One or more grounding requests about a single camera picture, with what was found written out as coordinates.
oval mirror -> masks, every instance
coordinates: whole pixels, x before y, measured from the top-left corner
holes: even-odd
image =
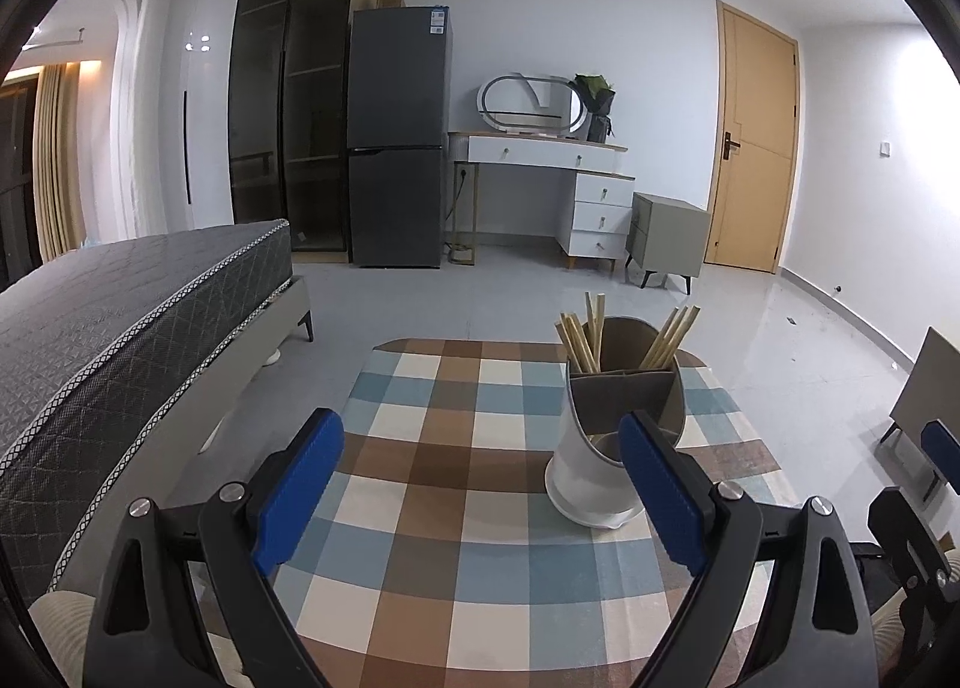
[[[587,107],[563,76],[505,73],[481,85],[477,111],[491,127],[507,133],[561,136],[587,119]]]

white wardrobe door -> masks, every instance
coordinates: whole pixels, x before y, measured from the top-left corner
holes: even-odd
[[[236,8],[237,0],[197,0],[190,26],[186,133],[197,228],[233,224],[227,101]]]
[[[197,0],[171,0],[160,61],[160,183],[170,232],[193,228],[184,164],[184,92],[190,52],[190,25]]]

table leg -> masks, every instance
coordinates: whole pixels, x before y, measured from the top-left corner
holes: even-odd
[[[453,172],[453,231],[450,235],[450,254],[448,260],[450,263],[456,263],[457,266],[475,266],[477,262],[477,217],[480,208],[480,164],[473,163],[473,218],[470,222],[470,244],[464,247],[460,244],[460,237],[457,232],[457,172],[454,164]],[[469,258],[458,258],[456,253],[469,249]]]
[[[313,316],[307,311],[304,316],[301,317],[301,321],[297,323],[298,325],[306,325],[306,335],[310,341],[313,341]]]
[[[940,474],[938,472],[933,472],[933,481],[930,482],[930,487],[926,489],[926,493],[923,495],[923,504],[926,504],[930,496],[933,495],[933,491],[936,489],[939,482],[941,482]]]
[[[887,439],[889,439],[893,434],[896,434],[901,429],[896,423],[891,424],[890,428],[887,429],[886,434],[883,434],[883,437],[880,439],[878,444],[883,444]]]

gray tile floor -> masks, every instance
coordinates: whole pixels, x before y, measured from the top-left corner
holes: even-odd
[[[481,247],[477,266],[375,271],[301,265],[316,341],[299,329],[264,368],[212,446],[193,461],[176,499],[197,501],[246,477],[285,445],[313,408],[341,408],[376,344],[394,338],[554,341],[560,311],[584,312],[584,291],[606,292],[608,316],[661,325],[686,298],[682,280],[640,290],[622,266],[562,266],[559,250]],[[854,540],[868,540],[867,506],[885,485],[919,501],[931,471],[908,439],[878,450],[906,380],[858,331],[779,277],[705,266],[691,299],[703,307],[685,348],[702,357],[745,411],[802,497],[834,501]],[[941,489],[925,514],[934,533],[960,538],[960,506]]]

refrigerator label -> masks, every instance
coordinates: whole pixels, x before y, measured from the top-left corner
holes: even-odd
[[[435,8],[430,12],[430,32],[435,35],[443,34],[443,28],[446,25],[446,11],[442,8]]]

